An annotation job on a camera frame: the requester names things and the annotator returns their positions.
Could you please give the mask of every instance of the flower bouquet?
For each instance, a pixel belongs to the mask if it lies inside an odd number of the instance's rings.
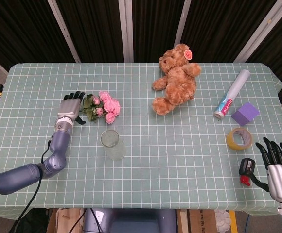
[[[100,91],[99,96],[86,95],[83,100],[82,112],[86,113],[90,121],[104,117],[107,124],[112,124],[120,110],[120,103],[105,91]]]

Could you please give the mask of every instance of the label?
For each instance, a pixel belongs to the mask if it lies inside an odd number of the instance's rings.
[[[190,61],[193,58],[192,52],[190,50],[185,50],[184,57],[186,58],[186,60]]]
[[[223,113],[225,115],[228,112],[229,107],[232,105],[233,100],[228,99],[227,95],[223,97],[219,106],[216,108],[216,111]]]

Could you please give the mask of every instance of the teddy bear ear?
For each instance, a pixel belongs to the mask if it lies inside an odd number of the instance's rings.
[[[190,47],[188,47],[186,44],[177,44],[175,46],[175,49],[179,49],[181,50],[182,52],[184,52],[185,50],[189,50]]]

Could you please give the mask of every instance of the table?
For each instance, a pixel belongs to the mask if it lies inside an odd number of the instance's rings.
[[[195,99],[158,116],[151,107],[163,92],[151,89],[162,76],[157,63],[18,64],[10,69],[0,100],[0,172],[39,163],[61,99],[82,90],[109,91],[121,106],[112,125],[103,119],[74,125],[67,166],[43,180],[31,207],[113,207],[235,209],[251,214],[274,213],[277,203],[252,184],[240,184],[240,161],[256,161],[255,175],[267,182],[259,150],[227,147],[225,136],[239,125],[230,117],[246,102],[260,115],[247,124],[253,142],[263,137],[282,142],[282,110],[273,74],[263,64],[201,63]],[[223,120],[213,111],[241,69],[249,80]],[[100,135],[115,129],[127,146],[118,162],[105,157]],[[0,216],[16,218],[37,184],[0,195]]]

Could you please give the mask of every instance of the pink rose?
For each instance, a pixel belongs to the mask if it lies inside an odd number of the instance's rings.
[[[104,103],[104,110],[107,113],[112,113],[115,110],[115,105],[114,105],[113,99],[111,97],[110,98],[106,98],[103,101],[103,103]]]
[[[104,102],[106,99],[111,98],[108,92],[100,91],[99,92],[100,99]]]
[[[99,105],[100,104],[100,99],[99,99],[99,97],[93,97],[93,99],[92,99],[92,102],[95,104],[95,105]]]
[[[97,108],[97,114],[98,117],[100,118],[103,115],[103,108]]]
[[[106,123],[107,124],[112,124],[115,120],[115,115],[113,113],[108,113],[106,114]]]
[[[120,106],[120,103],[117,101],[117,100],[113,100],[113,105],[114,105],[114,115],[118,116],[118,114],[120,113],[121,111],[121,106]]]

